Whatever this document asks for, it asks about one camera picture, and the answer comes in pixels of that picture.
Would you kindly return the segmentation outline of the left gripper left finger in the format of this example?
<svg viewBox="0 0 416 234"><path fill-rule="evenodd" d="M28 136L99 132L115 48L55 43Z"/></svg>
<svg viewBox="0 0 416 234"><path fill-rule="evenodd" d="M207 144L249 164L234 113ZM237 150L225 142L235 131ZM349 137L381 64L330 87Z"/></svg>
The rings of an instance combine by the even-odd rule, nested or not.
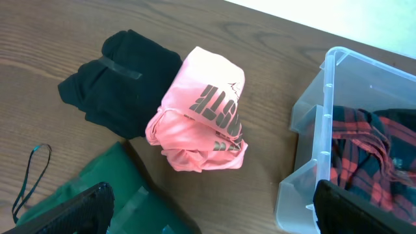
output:
<svg viewBox="0 0 416 234"><path fill-rule="evenodd" d="M113 189L100 182L5 234L106 234L113 214Z"/></svg>

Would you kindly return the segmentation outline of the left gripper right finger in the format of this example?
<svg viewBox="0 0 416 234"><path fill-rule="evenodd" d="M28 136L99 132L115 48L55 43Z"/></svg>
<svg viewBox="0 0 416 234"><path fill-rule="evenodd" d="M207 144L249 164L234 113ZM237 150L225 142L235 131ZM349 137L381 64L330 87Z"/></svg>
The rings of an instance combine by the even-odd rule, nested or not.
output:
<svg viewBox="0 0 416 234"><path fill-rule="evenodd" d="M415 234L414 225L327 180L317 183L313 207L322 234Z"/></svg>

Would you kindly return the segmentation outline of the large black garment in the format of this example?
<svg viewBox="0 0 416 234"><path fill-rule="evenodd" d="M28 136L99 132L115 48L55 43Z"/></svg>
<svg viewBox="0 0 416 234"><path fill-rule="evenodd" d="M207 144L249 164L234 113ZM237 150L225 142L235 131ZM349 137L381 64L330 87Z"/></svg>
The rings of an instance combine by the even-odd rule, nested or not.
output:
<svg viewBox="0 0 416 234"><path fill-rule="evenodd" d="M374 112L415 131L415 109L387 109Z"/></svg>

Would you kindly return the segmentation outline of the red navy plaid shirt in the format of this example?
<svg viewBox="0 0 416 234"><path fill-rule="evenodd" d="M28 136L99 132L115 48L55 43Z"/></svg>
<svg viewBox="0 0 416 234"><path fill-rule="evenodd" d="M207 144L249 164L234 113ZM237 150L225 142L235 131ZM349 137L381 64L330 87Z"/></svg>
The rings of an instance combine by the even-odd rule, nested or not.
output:
<svg viewBox="0 0 416 234"><path fill-rule="evenodd" d="M333 108L330 181L415 224L415 131L374 112Z"/></svg>

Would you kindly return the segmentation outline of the clear plastic storage bin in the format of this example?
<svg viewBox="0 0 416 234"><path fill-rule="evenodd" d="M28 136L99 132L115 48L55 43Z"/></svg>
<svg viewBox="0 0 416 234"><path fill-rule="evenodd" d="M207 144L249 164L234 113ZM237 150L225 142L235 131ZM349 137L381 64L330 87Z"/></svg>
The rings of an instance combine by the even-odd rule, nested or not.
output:
<svg viewBox="0 0 416 234"><path fill-rule="evenodd" d="M378 111L415 108L415 76L345 47L333 47L292 108L299 134L294 172L280 184L276 223L289 233L318 233L316 184L330 178L333 106Z"/></svg>

